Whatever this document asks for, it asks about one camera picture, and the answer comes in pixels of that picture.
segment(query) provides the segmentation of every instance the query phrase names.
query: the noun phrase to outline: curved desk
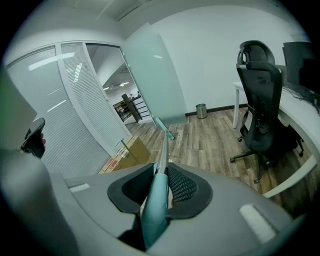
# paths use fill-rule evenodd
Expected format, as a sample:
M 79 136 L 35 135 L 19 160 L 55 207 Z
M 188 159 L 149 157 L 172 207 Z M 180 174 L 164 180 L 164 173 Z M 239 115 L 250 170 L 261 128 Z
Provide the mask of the curved desk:
M 239 92 L 244 92 L 244 88 L 241 82 L 234 82 L 233 85 L 236 96 L 233 128 L 236 128 L 239 115 Z M 317 110 L 308 102 L 294 98 L 290 92 L 282 90 L 279 115 L 301 136 L 312 155 L 288 179 L 263 194 L 266 198 L 273 197 L 292 187 L 310 173 L 317 164 L 320 164 L 320 116 L 317 114 Z

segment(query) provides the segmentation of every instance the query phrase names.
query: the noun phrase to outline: black monitor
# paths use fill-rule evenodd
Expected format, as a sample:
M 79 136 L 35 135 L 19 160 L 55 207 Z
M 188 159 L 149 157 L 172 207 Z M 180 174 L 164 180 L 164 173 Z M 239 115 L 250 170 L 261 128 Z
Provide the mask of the black monitor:
M 310 93 L 320 95 L 316 60 L 311 42 L 285 42 L 283 53 L 285 58 L 288 87 L 303 97 Z

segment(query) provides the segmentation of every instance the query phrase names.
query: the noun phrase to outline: metal trash can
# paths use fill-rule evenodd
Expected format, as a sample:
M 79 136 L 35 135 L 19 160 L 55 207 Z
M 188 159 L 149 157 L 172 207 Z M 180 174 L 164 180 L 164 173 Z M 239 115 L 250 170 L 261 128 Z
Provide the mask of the metal trash can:
M 204 119 L 208 116 L 206 104 L 204 104 L 204 103 L 198 104 L 195 106 L 195 108 L 196 108 L 196 116 L 199 119 Z

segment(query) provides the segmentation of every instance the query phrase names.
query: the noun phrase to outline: mesh chair back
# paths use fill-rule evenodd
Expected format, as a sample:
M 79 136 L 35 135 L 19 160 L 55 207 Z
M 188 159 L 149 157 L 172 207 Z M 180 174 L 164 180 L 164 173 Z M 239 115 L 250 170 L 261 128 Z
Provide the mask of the mesh chair back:
M 258 152 L 268 150 L 274 140 L 282 92 L 282 77 L 270 49 L 260 41 L 240 45 L 237 59 L 252 122 L 240 129 L 246 145 Z

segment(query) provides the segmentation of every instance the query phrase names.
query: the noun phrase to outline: black office chair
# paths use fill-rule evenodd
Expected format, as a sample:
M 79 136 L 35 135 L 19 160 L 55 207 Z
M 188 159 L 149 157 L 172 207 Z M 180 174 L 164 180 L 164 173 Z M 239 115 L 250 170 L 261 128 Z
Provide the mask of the black office chair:
M 283 154 L 297 147 L 296 141 L 301 145 L 301 138 L 278 120 L 282 77 L 271 50 L 260 41 L 243 42 L 236 69 L 248 101 L 238 141 L 244 139 L 250 151 L 230 158 L 230 162 L 257 154 L 256 184 L 261 180 L 262 164 L 274 166 Z

